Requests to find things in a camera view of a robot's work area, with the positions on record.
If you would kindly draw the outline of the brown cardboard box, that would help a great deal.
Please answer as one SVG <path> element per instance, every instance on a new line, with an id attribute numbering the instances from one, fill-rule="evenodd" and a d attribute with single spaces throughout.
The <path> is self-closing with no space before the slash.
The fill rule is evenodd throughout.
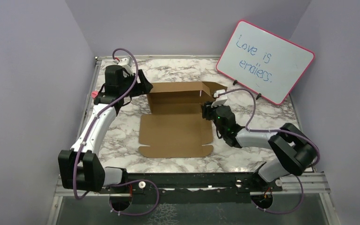
<path id="1" fill-rule="evenodd" d="M 227 90 L 216 82 L 155 82 L 147 101 L 150 114 L 141 116 L 139 153 L 147 158 L 201 158 L 213 152 L 212 122 L 202 105 L 213 93 Z"/>

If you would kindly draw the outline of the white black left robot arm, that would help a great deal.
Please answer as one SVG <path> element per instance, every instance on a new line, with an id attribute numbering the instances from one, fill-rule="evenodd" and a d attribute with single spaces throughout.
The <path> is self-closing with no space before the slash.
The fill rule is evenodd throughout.
<path id="1" fill-rule="evenodd" d="M 152 88 L 141 69 L 133 73 L 128 66 L 106 67 L 105 82 L 92 95 L 90 119 L 71 148 L 61 150 L 58 155 L 62 185 L 72 189 L 76 198 L 80 197 L 79 190 L 99 192 L 103 187 L 111 186 L 120 193 L 128 188 L 126 170 L 103 167 L 98 154 L 108 128 L 120 109 L 127 105 L 124 99 L 146 95 Z"/>

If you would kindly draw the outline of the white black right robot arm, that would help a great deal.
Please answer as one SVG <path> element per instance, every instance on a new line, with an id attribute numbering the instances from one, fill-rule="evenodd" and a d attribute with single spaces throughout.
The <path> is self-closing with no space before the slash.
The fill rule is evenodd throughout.
<path id="1" fill-rule="evenodd" d="M 218 138 L 228 146 L 258 147 L 274 152 L 276 158 L 258 167 L 249 179 L 256 190 L 264 190 L 282 176 L 300 176 L 320 158 L 316 145 L 291 123 L 274 130 L 248 129 L 236 123 L 235 114 L 227 105 L 213 106 L 212 102 L 205 102 L 201 109 L 202 117 L 214 123 Z"/>

